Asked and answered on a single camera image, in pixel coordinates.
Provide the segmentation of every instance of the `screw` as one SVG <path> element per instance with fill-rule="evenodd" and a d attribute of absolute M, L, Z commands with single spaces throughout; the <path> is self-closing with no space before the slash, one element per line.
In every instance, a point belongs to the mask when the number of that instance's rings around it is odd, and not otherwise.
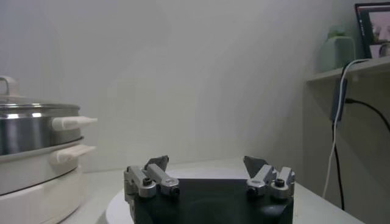
<path fill-rule="evenodd" d="M 177 197 L 180 195 L 180 189 L 178 187 L 174 187 L 169 191 L 169 194 L 173 197 Z"/>
<path fill-rule="evenodd" d="M 143 186 L 148 186 L 148 185 L 151 185 L 151 184 L 152 184 L 152 179 L 150 179 L 149 177 L 144 178 L 144 179 L 142 180 L 142 185 L 143 185 Z"/>
<path fill-rule="evenodd" d="M 278 179 L 275 180 L 275 186 L 277 186 L 277 187 L 284 187 L 285 186 L 285 181 L 278 178 Z"/>
<path fill-rule="evenodd" d="M 257 196 L 257 189 L 254 188 L 254 187 L 250 187 L 250 188 L 248 188 L 246 194 L 247 194 L 249 197 L 255 197 L 255 196 Z"/>

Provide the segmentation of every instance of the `white wall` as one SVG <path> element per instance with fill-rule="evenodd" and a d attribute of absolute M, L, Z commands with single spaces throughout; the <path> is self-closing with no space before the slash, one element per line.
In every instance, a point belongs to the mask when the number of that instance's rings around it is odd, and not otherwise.
<path fill-rule="evenodd" d="M 86 170 L 256 155 L 302 175 L 302 81 L 353 0 L 4 0 L 0 74 L 99 123 Z"/>

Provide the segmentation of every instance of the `pot handle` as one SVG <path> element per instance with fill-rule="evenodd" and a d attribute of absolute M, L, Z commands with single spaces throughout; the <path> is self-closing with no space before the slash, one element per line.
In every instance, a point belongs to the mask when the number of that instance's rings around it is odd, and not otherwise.
<path fill-rule="evenodd" d="M 55 117 L 51 121 L 51 127 L 55 131 L 67 131 L 85 127 L 96 121 L 98 121 L 97 118 L 89 118 L 84 116 Z"/>
<path fill-rule="evenodd" d="M 7 85 L 7 91 L 5 94 L 0 95 L 19 96 L 19 84 L 15 79 L 9 76 L 0 76 L 0 81 L 4 81 Z"/>
<path fill-rule="evenodd" d="M 76 159 L 79 156 L 82 156 L 88 152 L 95 150 L 95 146 L 87 146 L 87 145 L 75 145 L 70 148 L 61 149 L 54 151 L 50 154 L 50 163 L 53 165 L 64 164 L 69 160 Z"/>

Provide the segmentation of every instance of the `wooden shelf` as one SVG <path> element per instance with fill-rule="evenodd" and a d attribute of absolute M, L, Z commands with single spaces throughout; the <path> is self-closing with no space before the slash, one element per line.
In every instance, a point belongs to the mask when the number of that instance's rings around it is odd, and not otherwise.
<path fill-rule="evenodd" d="M 375 75 L 382 74 L 384 72 L 390 72 L 390 57 L 376 58 L 362 63 L 352 65 L 348 70 L 348 76 L 350 75 Z M 318 82 L 321 80 L 330 80 L 340 77 L 342 68 L 322 72 L 314 75 L 312 78 L 307 79 L 307 82 Z"/>

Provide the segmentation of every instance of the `white table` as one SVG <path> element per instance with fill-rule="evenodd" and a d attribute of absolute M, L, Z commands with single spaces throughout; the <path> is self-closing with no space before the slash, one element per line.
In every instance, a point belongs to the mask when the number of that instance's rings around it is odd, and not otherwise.
<path fill-rule="evenodd" d="M 217 161 L 206 161 L 188 164 L 170 164 L 168 172 L 170 175 L 181 178 L 183 173 L 191 178 L 203 178 L 207 172 L 208 177 L 219 176 L 220 173 L 226 173 L 229 170 L 230 178 L 243 178 L 247 176 L 244 164 L 241 158 L 225 159 Z M 110 202 L 115 202 L 113 197 L 116 196 L 118 201 L 121 198 L 121 189 L 123 186 L 122 170 L 111 172 L 97 172 L 85 174 L 86 199 L 80 208 L 70 215 L 62 224 L 73 223 L 98 223 L 106 224 L 105 210 Z M 107 211 L 107 217 L 112 220 L 113 212 Z M 124 213 L 115 214 L 116 224 L 121 224 Z M 323 200 L 316 194 L 296 184 L 294 196 L 294 223 L 296 224 L 328 224 L 328 223 L 345 223 L 353 224 L 361 221 L 342 211 L 331 203 Z"/>

